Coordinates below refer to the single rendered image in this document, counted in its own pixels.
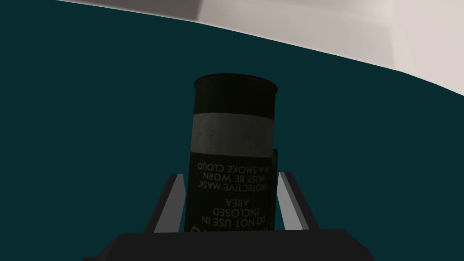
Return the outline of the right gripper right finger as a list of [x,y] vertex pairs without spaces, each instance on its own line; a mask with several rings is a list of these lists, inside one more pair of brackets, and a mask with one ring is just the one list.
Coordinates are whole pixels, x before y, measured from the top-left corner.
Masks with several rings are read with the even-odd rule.
[[291,172],[279,172],[277,199],[285,230],[320,229]]

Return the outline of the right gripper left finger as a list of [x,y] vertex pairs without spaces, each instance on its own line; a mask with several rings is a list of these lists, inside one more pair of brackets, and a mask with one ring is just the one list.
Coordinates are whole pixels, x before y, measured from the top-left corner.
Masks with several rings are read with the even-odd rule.
[[183,174],[169,176],[144,228],[145,233],[178,232],[184,210],[186,189]]

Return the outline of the black canister with grey band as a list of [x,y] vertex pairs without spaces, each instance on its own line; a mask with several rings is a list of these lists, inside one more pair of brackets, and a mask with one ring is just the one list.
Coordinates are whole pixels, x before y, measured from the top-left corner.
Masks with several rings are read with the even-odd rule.
[[184,230],[274,229],[277,86],[219,73],[198,78],[194,88]]

